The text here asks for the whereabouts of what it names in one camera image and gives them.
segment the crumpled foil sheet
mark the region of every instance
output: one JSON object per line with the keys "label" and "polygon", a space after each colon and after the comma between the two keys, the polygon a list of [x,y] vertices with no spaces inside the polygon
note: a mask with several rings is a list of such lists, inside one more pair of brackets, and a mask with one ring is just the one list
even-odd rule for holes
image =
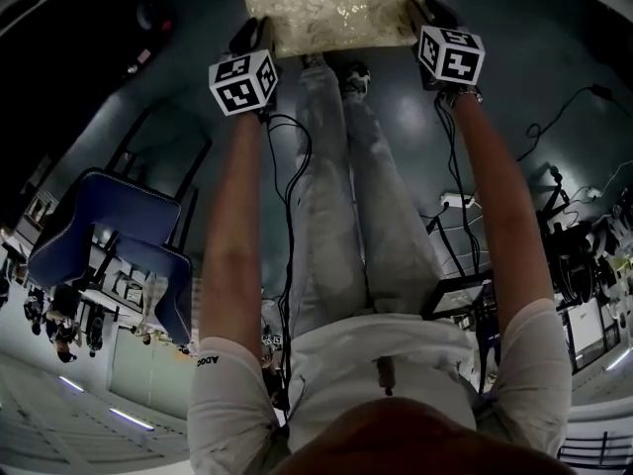
{"label": "crumpled foil sheet", "polygon": [[246,6],[252,17],[273,19],[276,54],[284,57],[335,49],[409,46],[415,37],[405,2],[246,0]]}

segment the light gray jeans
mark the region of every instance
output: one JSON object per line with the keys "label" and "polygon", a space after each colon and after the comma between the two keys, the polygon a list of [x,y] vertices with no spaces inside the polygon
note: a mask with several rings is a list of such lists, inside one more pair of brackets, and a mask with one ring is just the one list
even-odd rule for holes
{"label": "light gray jeans", "polygon": [[442,270],[376,117],[357,94],[341,100],[329,67],[304,70],[301,85],[313,155],[295,197],[292,336],[364,313],[419,314]]}

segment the gray floor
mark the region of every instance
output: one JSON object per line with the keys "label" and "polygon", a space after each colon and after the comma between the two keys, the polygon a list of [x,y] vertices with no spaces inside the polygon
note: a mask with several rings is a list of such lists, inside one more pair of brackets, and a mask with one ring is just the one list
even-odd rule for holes
{"label": "gray floor", "polygon": [[[633,94],[613,71],[597,63],[583,42],[589,0],[442,0],[463,17],[470,29],[481,35],[487,59],[480,78],[485,106],[508,146],[519,156],[531,146],[525,129],[533,122],[548,123],[561,105],[579,88],[594,83],[613,90],[614,96],[633,111]],[[228,40],[247,18],[243,0],[167,0],[172,9],[174,34],[155,61],[106,103],[87,131],[64,159],[49,182],[59,195],[88,166],[104,165],[126,129],[146,105],[167,97],[171,106],[135,146],[144,148],[156,163],[151,186],[173,190],[200,145],[199,120],[213,139],[214,147],[197,177],[200,200],[187,250],[200,257],[205,238],[207,207],[226,154],[228,121],[217,108],[207,86],[207,68],[218,60]],[[415,205],[422,214],[439,211],[443,192],[455,191],[448,169],[449,147],[432,108],[433,95],[422,91],[417,67],[405,48],[377,48],[346,51],[334,56],[342,64],[364,60],[372,71],[372,87],[367,98],[376,111],[399,171]],[[279,87],[279,109],[294,113],[299,65],[296,59],[280,62],[284,76]],[[553,182],[541,178],[547,164],[557,166],[571,195],[584,185],[602,188],[617,165],[633,157],[633,122],[615,106],[590,94],[582,95],[564,118],[541,140],[537,150],[521,163],[529,179],[537,207],[537,192]],[[293,133],[276,131],[281,169],[285,182],[293,172],[296,139]],[[474,188],[464,150],[458,159],[468,191]],[[603,198],[591,205],[577,203],[581,218],[596,216],[608,209],[621,189],[633,178],[633,167],[623,169]],[[261,183],[262,252],[265,295],[275,295],[285,278],[288,258],[286,225],[281,203],[272,186],[272,162],[265,156]],[[479,215],[471,208],[469,216]],[[459,224],[458,212],[446,213],[445,226]],[[563,217],[570,223],[575,215]],[[472,225],[485,248],[483,228]],[[447,256],[437,235],[436,247],[442,261]],[[461,231],[450,233],[458,253],[468,251]],[[462,259],[465,266],[469,259]],[[447,273],[454,271],[447,264]]]}

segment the shoe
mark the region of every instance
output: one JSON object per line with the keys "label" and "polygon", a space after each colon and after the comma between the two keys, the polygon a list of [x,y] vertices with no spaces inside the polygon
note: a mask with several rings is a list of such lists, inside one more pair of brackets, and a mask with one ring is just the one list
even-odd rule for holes
{"label": "shoe", "polygon": [[313,52],[311,54],[301,55],[301,64],[304,68],[324,67],[327,66],[323,54],[320,52]]}
{"label": "shoe", "polygon": [[343,97],[355,95],[362,100],[369,91],[370,82],[369,68],[364,63],[355,63],[347,70],[344,81],[340,83],[340,94]]}

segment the ceiling light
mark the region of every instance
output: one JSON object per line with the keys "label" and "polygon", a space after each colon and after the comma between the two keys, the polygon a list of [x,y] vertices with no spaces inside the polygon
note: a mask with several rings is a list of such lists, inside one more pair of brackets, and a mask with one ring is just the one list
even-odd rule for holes
{"label": "ceiling light", "polygon": [[629,352],[631,351],[631,349],[627,349],[622,355],[620,355],[615,362],[613,362],[609,367],[606,368],[607,371],[611,371],[615,366],[617,366],[620,362],[622,362],[624,360],[624,357],[626,357]]}
{"label": "ceiling light", "polygon": [[149,424],[139,421],[138,419],[135,419],[134,417],[130,417],[128,414],[125,414],[121,410],[117,410],[116,408],[111,408],[110,412],[112,412],[113,414],[117,414],[119,417],[123,417],[124,419],[130,421],[131,423],[135,423],[137,426],[141,426],[142,428],[145,428],[148,431],[154,430],[154,426],[150,426]]}
{"label": "ceiling light", "polygon": [[60,376],[59,380],[61,380],[62,382],[64,382],[66,385],[69,385],[70,387],[72,387],[73,389],[78,390],[79,392],[83,392],[83,389],[81,387],[79,387],[76,383],[71,382],[70,380],[68,380],[66,377]]}

